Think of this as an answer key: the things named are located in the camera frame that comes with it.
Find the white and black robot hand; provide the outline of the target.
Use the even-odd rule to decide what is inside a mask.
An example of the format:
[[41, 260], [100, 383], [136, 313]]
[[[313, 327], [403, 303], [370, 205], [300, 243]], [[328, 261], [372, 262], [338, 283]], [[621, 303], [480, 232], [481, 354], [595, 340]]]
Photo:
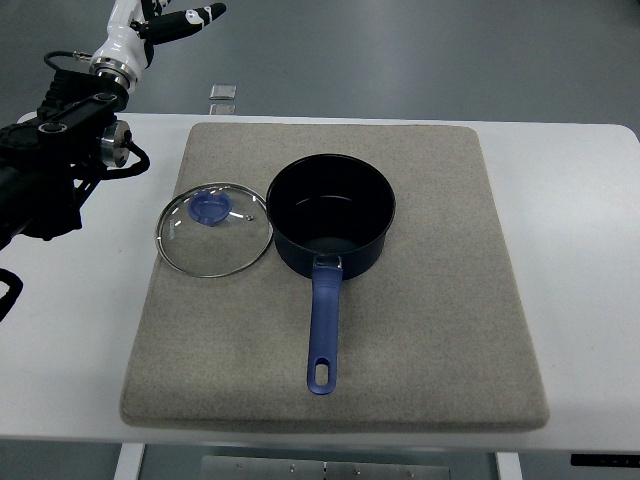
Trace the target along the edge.
[[168, 1], [117, 1], [107, 22], [107, 37], [92, 55], [89, 72], [133, 92], [150, 66], [157, 45], [190, 37], [226, 12], [213, 3], [168, 12]]

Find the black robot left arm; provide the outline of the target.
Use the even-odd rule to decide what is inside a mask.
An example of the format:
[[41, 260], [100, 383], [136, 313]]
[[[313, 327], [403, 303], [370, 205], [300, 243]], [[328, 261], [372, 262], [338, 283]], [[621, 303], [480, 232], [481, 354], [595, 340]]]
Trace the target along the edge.
[[117, 118], [137, 74], [112, 56], [51, 51], [54, 77], [35, 117], [1, 130], [1, 245], [50, 241], [82, 227], [102, 181], [138, 176], [150, 160]]

